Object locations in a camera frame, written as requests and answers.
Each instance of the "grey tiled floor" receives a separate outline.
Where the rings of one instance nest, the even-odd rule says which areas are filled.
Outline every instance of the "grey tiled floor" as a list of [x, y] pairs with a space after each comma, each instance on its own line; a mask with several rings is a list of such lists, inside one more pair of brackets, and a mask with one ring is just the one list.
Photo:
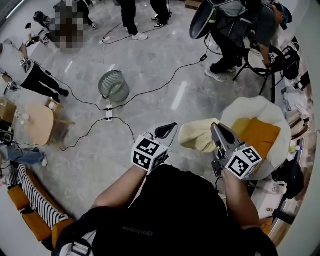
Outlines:
[[[98, 3], [90, 11], [98, 29], [86, 28], [83, 48], [74, 54], [58, 51], [48, 56], [43, 66], [68, 84], [79, 99], [92, 103], [99, 103], [98, 81], [112, 65], [123, 72], [130, 87], [128, 100], [137, 93], [159, 88], [171, 79], [178, 67], [198, 62], [206, 52], [202, 39], [192, 40], [189, 37], [195, 11], [186, 9], [180, 1], [172, 0], [170, 5], [173, 15], [169, 25], [148, 33], [148, 40], [128, 38], [111, 45], [101, 45], [99, 41], [103, 36], [121, 22], [121, 9], [111, 1]], [[151, 17], [154, 15], [147, 0], [137, 1], [136, 21], [140, 24], [140, 32], [153, 28]], [[121, 25], [109, 34], [110, 42], [127, 35]], [[236, 82], [232, 82], [235, 74], [230, 73], [226, 74], [228, 81], [225, 83], [205, 76], [205, 68], [220, 59], [210, 52], [208, 57], [201, 64], [179, 70], [172, 83], [162, 90], [139, 96], [127, 106], [116, 109], [114, 116], [126, 121], [137, 137], [158, 123], [177, 122], [181, 126], [191, 121], [220, 118], [223, 109], [236, 98], [258, 95], [263, 79], [250, 70], [243, 71]], [[178, 93], [181, 94], [180, 102], [177, 102]], [[26, 104], [46, 100], [24, 89], [8, 97], [22, 112]], [[54, 135], [66, 146], [73, 145], [96, 120], [105, 117], [104, 112], [76, 101], [71, 95], [62, 98], [61, 104], [65, 106], [62, 117], [76, 122], [76, 125], [62, 128]], [[15, 132], [19, 143], [29, 141], [19, 121], [15, 124]], [[35, 165], [33, 169], [54, 198], [70, 214], [80, 217], [95, 198], [131, 166], [132, 146], [132, 135], [126, 125], [116, 119], [111, 123], [102, 121], [75, 148], [62, 152], [52, 146], [43, 147], [48, 167]], [[216, 178], [211, 160], [210, 154], [181, 147], [177, 137], [171, 146], [169, 161], [173, 166], [214, 182]]]

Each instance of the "cap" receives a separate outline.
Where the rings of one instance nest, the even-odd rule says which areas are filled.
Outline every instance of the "cap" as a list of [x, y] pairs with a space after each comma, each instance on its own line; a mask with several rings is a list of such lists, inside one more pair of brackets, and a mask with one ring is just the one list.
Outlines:
[[292, 22], [292, 14], [291, 12], [288, 10], [287, 7], [285, 7], [284, 5], [282, 5], [281, 3], [274, 3], [274, 5], [277, 7], [277, 9], [282, 12], [285, 16], [285, 20], [283, 23], [280, 24], [281, 28], [283, 30], [286, 30], [287, 24]]

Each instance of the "white chair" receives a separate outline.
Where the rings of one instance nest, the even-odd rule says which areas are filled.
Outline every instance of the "white chair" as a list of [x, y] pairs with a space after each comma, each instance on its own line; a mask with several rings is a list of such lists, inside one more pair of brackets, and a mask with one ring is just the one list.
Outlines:
[[291, 142], [291, 129], [282, 110], [262, 96], [254, 98], [240, 97], [222, 113], [221, 123], [232, 128], [241, 118], [254, 119], [281, 128], [280, 134], [270, 149], [259, 170], [250, 177], [251, 181], [259, 181], [268, 177], [286, 160]]

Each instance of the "bottle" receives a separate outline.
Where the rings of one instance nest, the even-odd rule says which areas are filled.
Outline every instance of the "bottle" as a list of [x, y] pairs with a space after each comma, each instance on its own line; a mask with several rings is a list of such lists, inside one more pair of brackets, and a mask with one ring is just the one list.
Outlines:
[[303, 150], [304, 147], [303, 146], [291, 146], [289, 149], [290, 153], [296, 153], [299, 152], [300, 150]]

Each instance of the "foot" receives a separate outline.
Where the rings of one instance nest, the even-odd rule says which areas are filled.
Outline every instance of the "foot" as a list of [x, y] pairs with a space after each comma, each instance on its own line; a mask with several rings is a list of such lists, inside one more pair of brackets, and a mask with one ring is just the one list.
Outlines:
[[68, 91], [68, 90], [64, 90], [64, 89], [61, 89], [60, 95], [62, 95], [62, 96], [64, 96], [64, 97], [68, 97], [69, 91]]
[[132, 39], [133, 40], [141, 40], [141, 41], [143, 41], [143, 40], [147, 40], [148, 36], [146, 34], [138, 33], [136, 35], [133, 35]]
[[158, 15], [154, 16], [153, 18], [151, 18], [151, 20], [154, 21], [154, 22], [158, 22], [159, 21]]
[[92, 23], [91, 28], [93, 28], [94, 30], [96, 30], [98, 27], [96, 24]]
[[48, 166], [48, 159], [45, 153], [43, 153], [44, 155], [44, 159], [42, 160], [41, 164], [43, 167], [47, 167]]
[[135, 22], [134, 24], [135, 24], [136, 27], [139, 27], [139, 23], [138, 22]]
[[237, 66], [234, 66], [234, 67], [232, 67], [232, 68], [229, 68], [227, 71], [230, 72], [230, 73], [234, 73], [234, 72], [237, 71]]
[[208, 77], [211, 77], [213, 79], [215, 79], [216, 81], [218, 82], [225, 82], [227, 81], [227, 78], [223, 75], [223, 74], [215, 74], [215, 73], [212, 73], [210, 69], [206, 69], [204, 71], [204, 73], [208, 76]]
[[162, 27], [164, 27], [164, 26], [166, 26], [166, 25], [168, 25], [168, 23], [167, 23], [167, 24], [158, 23], [158, 24], [154, 25], [154, 27], [155, 27], [156, 29], [160, 29], [160, 28], [162, 28]]

